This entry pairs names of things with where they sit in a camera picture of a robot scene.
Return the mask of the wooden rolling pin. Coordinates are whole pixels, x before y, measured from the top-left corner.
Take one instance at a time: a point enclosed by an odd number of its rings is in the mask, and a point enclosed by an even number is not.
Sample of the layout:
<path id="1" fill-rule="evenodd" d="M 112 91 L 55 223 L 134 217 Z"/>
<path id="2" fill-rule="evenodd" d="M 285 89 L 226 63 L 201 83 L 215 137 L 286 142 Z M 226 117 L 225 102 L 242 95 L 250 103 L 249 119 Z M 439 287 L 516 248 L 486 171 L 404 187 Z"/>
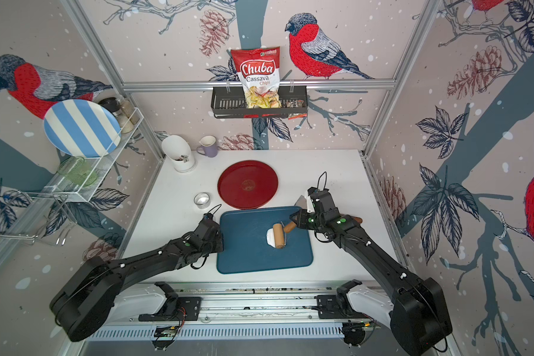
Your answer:
<path id="1" fill-rule="evenodd" d="M 276 223 L 272 227 L 274 247 L 276 249 L 283 249 L 286 246 L 286 235 L 292 232 L 297 227 L 295 222 L 290 222 L 286 225 Z"/>

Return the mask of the teal plastic tray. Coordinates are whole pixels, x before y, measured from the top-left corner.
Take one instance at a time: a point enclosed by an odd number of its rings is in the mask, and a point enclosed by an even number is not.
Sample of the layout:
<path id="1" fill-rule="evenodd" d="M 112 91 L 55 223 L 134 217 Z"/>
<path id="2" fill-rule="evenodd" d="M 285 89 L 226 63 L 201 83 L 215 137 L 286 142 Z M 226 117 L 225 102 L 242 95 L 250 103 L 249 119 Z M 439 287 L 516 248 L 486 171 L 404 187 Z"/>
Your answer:
<path id="1" fill-rule="evenodd" d="M 267 233 L 274 224 L 290 223 L 297 206 L 239 210 L 222 214 L 223 252 L 217 257 L 221 274 L 240 274 L 302 268 L 313 263 L 309 232 L 294 229 L 286 235 L 286 246 L 276 249 L 268 244 Z"/>

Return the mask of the white dough piece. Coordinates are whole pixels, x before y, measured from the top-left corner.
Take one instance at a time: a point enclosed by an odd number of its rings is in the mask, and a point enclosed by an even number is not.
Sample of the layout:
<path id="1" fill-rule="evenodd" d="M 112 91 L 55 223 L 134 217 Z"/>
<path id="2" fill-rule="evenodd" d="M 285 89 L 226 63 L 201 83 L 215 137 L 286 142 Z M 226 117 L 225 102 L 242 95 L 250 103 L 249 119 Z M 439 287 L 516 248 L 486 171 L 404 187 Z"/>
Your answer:
<path id="1" fill-rule="evenodd" d="M 276 243 L 274 240 L 274 231 L 272 228 L 270 228 L 266 233 L 266 241 L 271 247 L 276 249 Z"/>

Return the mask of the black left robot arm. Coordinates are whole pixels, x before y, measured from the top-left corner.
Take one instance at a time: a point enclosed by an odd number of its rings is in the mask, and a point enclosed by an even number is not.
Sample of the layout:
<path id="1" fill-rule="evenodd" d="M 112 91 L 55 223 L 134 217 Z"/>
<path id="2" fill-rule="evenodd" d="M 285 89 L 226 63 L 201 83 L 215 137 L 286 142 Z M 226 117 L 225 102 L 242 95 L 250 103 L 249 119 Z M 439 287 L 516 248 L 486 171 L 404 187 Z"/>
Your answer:
<path id="1" fill-rule="evenodd" d="M 152 251 L 121 260 L 86 260 L 50 302 L 56 325 L 73 342 L 90 337 L 108 320 L 122 291 L 222 252 L 222 237 L 214 215 L 206 213 L 194 231 Z"/>

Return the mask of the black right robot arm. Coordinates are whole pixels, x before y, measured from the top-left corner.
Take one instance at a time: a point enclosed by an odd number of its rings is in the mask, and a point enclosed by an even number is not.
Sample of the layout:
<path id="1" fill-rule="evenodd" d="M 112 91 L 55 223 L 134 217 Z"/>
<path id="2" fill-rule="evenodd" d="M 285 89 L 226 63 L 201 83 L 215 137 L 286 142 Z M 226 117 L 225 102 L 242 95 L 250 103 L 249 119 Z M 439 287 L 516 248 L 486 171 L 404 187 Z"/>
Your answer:
<path id="1" fill-rule="evenodd" d="M 353 216 L 339 212 L 327 188 L 311 187 L 306 200 L 313 210 L 301 209 L 291 221 L 322 234 L 375 278 L 392 303 L 381 323 L 390 325 L 407 354 L 422 355 L 452 333 L 444 292 L 435 280 L 421 279 L 388 255 Z"/>

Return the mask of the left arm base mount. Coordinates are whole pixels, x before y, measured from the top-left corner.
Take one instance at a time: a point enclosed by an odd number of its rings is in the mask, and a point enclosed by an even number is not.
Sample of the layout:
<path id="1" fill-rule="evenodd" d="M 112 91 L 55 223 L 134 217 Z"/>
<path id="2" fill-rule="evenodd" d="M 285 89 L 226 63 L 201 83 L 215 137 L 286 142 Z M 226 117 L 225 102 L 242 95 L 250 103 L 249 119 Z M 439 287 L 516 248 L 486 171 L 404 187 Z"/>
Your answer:
<path id="1" fill-rule="evenodd" d="M 196 321 L 200 314 L 203 298 L 180 297 L 169 284 L 156 282 L 154 286 L 164 293 L 165 300 L 153 314 L 140 314 L 140 322 L 163 322 L 179 320 L 180 322 Z"/>

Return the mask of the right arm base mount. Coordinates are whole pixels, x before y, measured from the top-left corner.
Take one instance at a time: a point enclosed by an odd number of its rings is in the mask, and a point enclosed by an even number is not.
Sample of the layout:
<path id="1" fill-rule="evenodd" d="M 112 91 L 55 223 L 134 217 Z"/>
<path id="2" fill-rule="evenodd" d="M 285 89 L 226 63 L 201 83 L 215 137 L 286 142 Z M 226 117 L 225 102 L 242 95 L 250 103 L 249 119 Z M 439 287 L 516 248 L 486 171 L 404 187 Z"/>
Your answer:
<path id="1" fill-rule="evenodd" d="M 359 319 L 370 317 L 366 314 L 355 311 L 349 304 L 347 294 L 356 286 L 362 285 L 360 280 L 350 280 L 338 287 L 334 295 L 318 295 L 317 305 L 312 307 L 318 313 L 321 320 L 330 319 Z"/>

